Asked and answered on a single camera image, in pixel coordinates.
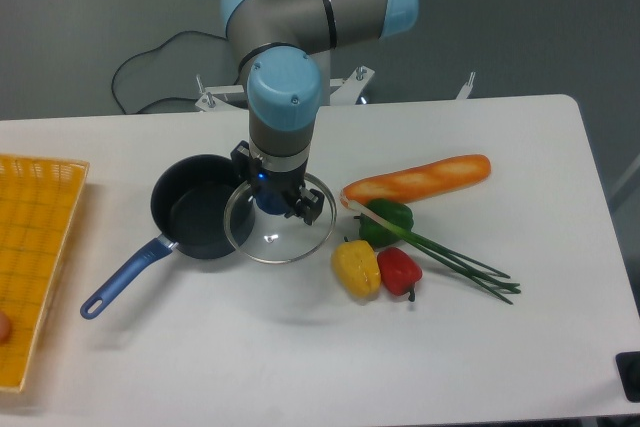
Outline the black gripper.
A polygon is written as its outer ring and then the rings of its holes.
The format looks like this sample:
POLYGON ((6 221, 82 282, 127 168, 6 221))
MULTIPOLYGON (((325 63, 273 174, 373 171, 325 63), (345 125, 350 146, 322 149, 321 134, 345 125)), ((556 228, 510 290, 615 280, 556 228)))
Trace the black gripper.
POLYGON ((306 225, 313 225, 322 213, 323 193, 303 187, 306 163, 286 172, 268 170, 252 156, 247 141, 240 141, 230 158, 236 176, 249 183, 259 208, 288 208, 286 218, 297 217, 306 225))

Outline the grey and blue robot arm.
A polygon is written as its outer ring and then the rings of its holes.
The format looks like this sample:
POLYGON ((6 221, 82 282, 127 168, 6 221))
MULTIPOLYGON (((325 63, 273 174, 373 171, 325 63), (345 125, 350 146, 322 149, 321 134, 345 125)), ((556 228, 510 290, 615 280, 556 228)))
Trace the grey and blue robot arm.
POLYGON ((233 152, 264 212, 312 224, 325 195, 305 173, 328 84, 315 56, 410 30, 419 0, 221 0, 249 109, 249 139, 233 152))

